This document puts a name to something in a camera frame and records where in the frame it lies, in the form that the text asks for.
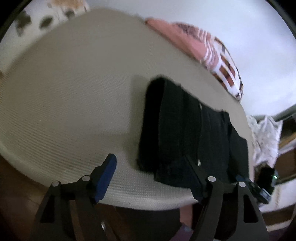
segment black device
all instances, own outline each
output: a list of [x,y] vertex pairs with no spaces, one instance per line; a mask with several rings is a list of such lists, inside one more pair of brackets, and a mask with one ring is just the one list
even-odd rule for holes
[[202,185],[203,210],[190,241],[268,241],[268,232],[256,200],[245,182],[225,184],[183,157],[192,174]]
[[277,178],[278,172],[271,167],[261,168],[258,180],[255,183],[241,175],[235,177],[238,182],[245,182],[257,202],[263,204],[268,204],[271,201]]
[[[184,156],[183,161],[201,184],[203,195],[203,210],[190,241],[268,241],[263,217],[244,182],[223,184],[204,173],[190,156]],[[109,154],[101,166],[75,183],[54,181],[37,211],[30,241],[76,240],[69,200],[76,201],[84,240],[107,241],[94,205],[104,197],[115,168],[116,157]],[[193,196],[195,188],[192,183]]]

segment brown floor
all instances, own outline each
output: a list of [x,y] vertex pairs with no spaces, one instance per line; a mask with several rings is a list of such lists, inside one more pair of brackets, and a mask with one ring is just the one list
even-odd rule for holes
[[20,240],[28,240],[46,191],[0,157],[0,212]]
[[[28,240],[35,214],[46,191],[46,187],[22,175],[0,156],[0,235],[6,230],[7,235],[14,234],[20,241]],[[105,204],[97,204],[95,208],[106,224],[110,241],[166,241],[181,226],[179,209],[138,211]],[[191,206],[185,207],[181,215],[181,220],[189,225],[192,222],[191,210]],[[76,238],[83,240],[75,209],[72,209],[71,215]]]

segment textured fabric surface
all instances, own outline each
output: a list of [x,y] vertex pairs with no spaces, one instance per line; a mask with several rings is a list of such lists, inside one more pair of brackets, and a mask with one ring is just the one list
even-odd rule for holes
[[11,68],[0,86],[1,155],[49,186],[76,181],[114,153],[103,203],[164,210],[195,202],[189,189],[155,182],[136,165],[145,92],[158,74],[228,111],[252,157],[243,108],[217,80],[137,17],[108,9],[60,25]]

